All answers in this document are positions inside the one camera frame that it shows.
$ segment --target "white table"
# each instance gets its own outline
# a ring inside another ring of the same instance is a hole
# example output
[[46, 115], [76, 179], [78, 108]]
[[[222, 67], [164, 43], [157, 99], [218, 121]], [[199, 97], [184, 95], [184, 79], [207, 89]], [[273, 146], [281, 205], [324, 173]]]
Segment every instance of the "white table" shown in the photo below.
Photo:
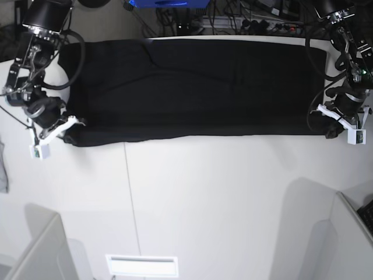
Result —
[[[298, 38], [194, 38], [304, 45]], [[339, 54], [329, 42], [313, 45], [329, 53], [327, 72], [336, 75]], [[0, 65], [0, 84], [8, 69]], [[55, 71], [49, 82], [63, 82], [61, 70], [48, 70]], [[24, 119], [21, 109], [6, 108]], [[10, 180], [10, 193], [0, 195], [0, 242], [7, 241], [0, 247], [16, 257], [27, 233], [14, 220], [24, 220], [23, 207], [35, 203], [61, 214], [97, 280], [110, 277], [105, 254], [177, 256], [182, 280], [297, 279], [312, 227], [329, 217], [335, 190], [372, 183], [370, 119], [367, 128], [365, 146], [348, 145], [346, 133], [334, 140], [189, 136], [95, 148], [56, 139], [52, 157], [41, 162], [29, 156], [29, 133], [0, 112]]]

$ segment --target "blue device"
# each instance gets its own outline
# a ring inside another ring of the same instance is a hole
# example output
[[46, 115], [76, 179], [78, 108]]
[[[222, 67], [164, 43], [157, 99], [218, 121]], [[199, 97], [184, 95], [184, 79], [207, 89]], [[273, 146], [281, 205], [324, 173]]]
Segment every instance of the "blue device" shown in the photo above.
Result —
[[209, 0], [130, 0], [137, 8], [196, 8], [204, 9]]

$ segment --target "vent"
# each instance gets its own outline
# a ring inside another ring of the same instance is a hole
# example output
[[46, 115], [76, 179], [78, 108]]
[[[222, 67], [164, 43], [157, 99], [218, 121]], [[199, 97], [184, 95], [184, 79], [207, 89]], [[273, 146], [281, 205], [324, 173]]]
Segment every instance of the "vent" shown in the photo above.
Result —
[[106, 255], [110, 273], [132, 277], [178, 278], [177, 257]]

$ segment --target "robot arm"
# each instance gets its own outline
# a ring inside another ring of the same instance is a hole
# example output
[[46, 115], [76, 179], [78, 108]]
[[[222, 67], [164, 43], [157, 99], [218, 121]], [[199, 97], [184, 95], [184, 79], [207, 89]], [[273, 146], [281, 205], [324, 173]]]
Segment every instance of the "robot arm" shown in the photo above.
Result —
[[[48, 97], [43, 88], [62, 90], [78, 77], [85, 58], [84, 40], [77, 33], [62, 28], [72, 9], [72, 0], [34, 0], [27, 11], [23, 25], [28, 32], [22, 34], [14, 63], [10, 67], [2, 94], [10, 106], [22, 107], [31, 127], [33, 144], [31, 154], [44, 159], [49, 156], [48, 144], [76, 124], [83, 124], [65, 110], [66, 104], [59, 97]], [[66, 36], [71, 35], [81, 44], [78, 69], [71, 80], [61, 86], [44, 82], [45, 69], [57, 56]], [[29, 75], [19, 77], [20, 69]], [[37, 135], [34, 123], [43, 130]]]
[[[323, 115], [334, 118], [340, 127], [348, 130], [348, 143], [365, 144], [366, 131], [363, 129], [368, 114], [372, 110], [363, 106], [373, 89], [373, 51], [368, 45], [356, 22], [356, 9], [353, 4], [341, 0], [312, 0], [320, 19], [331, 25], [331, 42], [341, 52], [336, 68], [345, 72], [337, 77], [325, 79], [337, 81], [346, 77], [343, 86], [333, 87], [326, 91], [327, 97], [333, 99], [320, 104], [316, 110]], [[331, 128], [328, 135], [338, 136], [342, 131], [338, 127]]]

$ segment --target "gray cloth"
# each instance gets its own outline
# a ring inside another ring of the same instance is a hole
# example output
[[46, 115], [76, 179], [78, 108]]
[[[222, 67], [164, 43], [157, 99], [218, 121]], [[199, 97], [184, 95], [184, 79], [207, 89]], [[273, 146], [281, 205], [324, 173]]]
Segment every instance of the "gray cloth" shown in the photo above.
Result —
[[3, 161], [4, 144], [0, 142], [0, 193], [8, 192], [8, 177], [6, 175]]

